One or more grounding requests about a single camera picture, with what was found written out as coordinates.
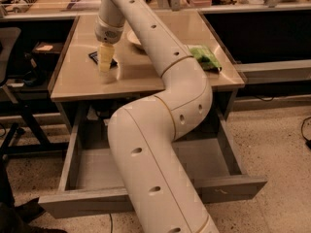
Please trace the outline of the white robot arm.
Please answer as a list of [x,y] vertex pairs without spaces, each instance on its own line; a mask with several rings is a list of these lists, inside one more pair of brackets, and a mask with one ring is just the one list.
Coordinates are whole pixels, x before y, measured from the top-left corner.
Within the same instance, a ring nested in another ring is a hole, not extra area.
[[164,83],[163,91],[117,109],[108,141],[145,233],[219,233],[172,144],[208,115],[212,88],[196,59],[144,0],[102,0],[95,34],[108,66],[128,24]]

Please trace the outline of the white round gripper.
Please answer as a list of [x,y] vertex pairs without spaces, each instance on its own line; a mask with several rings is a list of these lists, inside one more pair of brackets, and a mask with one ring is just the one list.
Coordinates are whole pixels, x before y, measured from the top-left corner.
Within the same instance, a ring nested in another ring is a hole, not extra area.
[[112,22],[97,17],[94,26],[96,39],[101,42],[97,50],[98,69],[102,73],[107,73],[111,68],[115,48],[122,35],[125,18],[119,17]]

